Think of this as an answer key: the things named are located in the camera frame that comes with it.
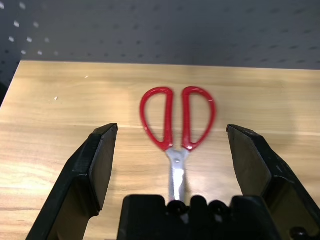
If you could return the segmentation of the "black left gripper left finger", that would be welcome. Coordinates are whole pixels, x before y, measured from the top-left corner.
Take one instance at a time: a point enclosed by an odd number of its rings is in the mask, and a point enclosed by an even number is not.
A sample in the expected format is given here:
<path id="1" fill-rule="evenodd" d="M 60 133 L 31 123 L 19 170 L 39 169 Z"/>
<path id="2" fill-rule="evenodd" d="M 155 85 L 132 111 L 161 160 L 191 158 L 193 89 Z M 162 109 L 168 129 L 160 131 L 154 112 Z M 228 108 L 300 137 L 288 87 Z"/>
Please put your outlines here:
<path id="1" fill-rule="evenodd" d="M 64 165 L 28 240 L 82 240 L 103 209 L 111 179 L 118 125 L 95 129 Z"/>

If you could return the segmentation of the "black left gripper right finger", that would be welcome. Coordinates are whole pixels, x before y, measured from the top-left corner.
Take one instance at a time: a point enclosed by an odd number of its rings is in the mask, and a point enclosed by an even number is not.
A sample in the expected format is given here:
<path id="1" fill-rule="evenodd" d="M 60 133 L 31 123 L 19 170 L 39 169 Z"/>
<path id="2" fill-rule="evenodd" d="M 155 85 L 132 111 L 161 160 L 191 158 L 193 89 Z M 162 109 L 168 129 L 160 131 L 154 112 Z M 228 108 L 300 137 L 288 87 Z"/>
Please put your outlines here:
<path id="1" fill-rule="evenodd" d="M 241 192 L 263 199 L 284 240 L 318 240 L 320 208 L 290 166 L 253 130 L 226 128 Z"/>

